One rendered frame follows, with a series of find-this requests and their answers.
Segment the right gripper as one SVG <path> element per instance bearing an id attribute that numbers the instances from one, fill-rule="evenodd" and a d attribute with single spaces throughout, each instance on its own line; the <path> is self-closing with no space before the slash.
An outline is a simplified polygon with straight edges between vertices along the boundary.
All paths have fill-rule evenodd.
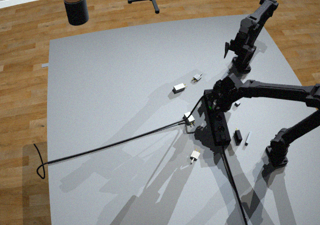
<path id="1" fill-rule="evenodd" d="M 230 44 L 230 45 L 229 45 Z M 241 42 L 235 41 L 233 39 L 230 40 L 230 43 L 225 42 L 225 54 L 224 54 L 224 59 L 228 53 L 228 51 L 231 50 L 233 52 L 238 53 L 239 51 L 246 53 L 245 58 L 242 62 L 242 65 L 250 59 L 252 50 L 250 50 L 250 46 L 243 44 Z"/>

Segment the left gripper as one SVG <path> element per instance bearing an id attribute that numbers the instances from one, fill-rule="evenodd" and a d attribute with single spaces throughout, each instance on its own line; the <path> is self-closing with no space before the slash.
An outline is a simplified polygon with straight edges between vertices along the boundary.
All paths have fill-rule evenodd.
<path id="1" fill-rule="evenodd" d="M 232 90 L 231 90 L 231 91 L 232 91 Z M 231 91 L 230 91 L 230 97 L 232 98 L 232 96 L 231 96 Z M 234 100 L 234 99 L 232 98 L 232 101 L 230 101 L 230 102 L 228 102 L 228 103 L 225 103 L 225 102 L 223 102 L 223 101 L 221 100 L 222 96 L 223 96 L 223 94 L 221 93 L 220 96 L 219 96 L 219 100 L 218 100 L 216 106 L 214 107 L 214 110 L 215 110 L 215 111 L 221 111 L 221 112 L 225 112 L 225 113 L 226 113 L 227 111 L 229 111 L 229 110 L 231 109 L 232 103 L 236 102 L 237 100 Z M 216 109 L 217 107 L 220 107 L 221 109 Z"/>

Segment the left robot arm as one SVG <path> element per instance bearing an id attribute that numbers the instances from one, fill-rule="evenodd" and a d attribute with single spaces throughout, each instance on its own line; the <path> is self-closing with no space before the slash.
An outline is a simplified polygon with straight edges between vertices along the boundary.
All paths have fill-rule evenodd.
<path id="1" fill-rule="evenodd" d="M 241 98 L 274 98 L 305 102 L 307 107 L 318 108 L 317 111 L 290 128 L 282 128 L 270 145 L 266 147 L 269 158 L 274 167 L 287 164 L 286 157 L 289 144 L 306 133 L 320 126 L 320 83 L 310 86 L 264 83 L 248 79 L 244 84 L 234 73 L 230 73 L 223 80 L 218 80 L 213 91 L 223 94 L 221 100 L 226 104 L 233 99 Z M 231 91 L 231 96 L 230 96 Z M 233 99 L 232 99 L 232 98 Z"/>

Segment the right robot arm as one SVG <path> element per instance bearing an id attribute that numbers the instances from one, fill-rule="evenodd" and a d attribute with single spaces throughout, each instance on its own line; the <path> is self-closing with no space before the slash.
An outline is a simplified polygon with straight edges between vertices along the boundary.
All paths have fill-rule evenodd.
<path id="1" fill-rule="evenodd" d="M 236 55 L 233 57 L 233 62 L 239 72 L 247 72 L 251 70 L 250 60 L 252 59 L 256 46 L 254 43 L 260 34 L 265 22 L 268 18 L 272 17 L 274 11 L 277 9 L 279 3 L 276 0 L 260 0 L 261 5 L 254 13 L 248 15 L 240 22 L 240 29 L 235 37 L 235 41 L 250 46 L 252 51 L 250 59 L 247 60 L 243 65 L 243 61 L 246 53 L 242 51 L 234 52 Z"/>

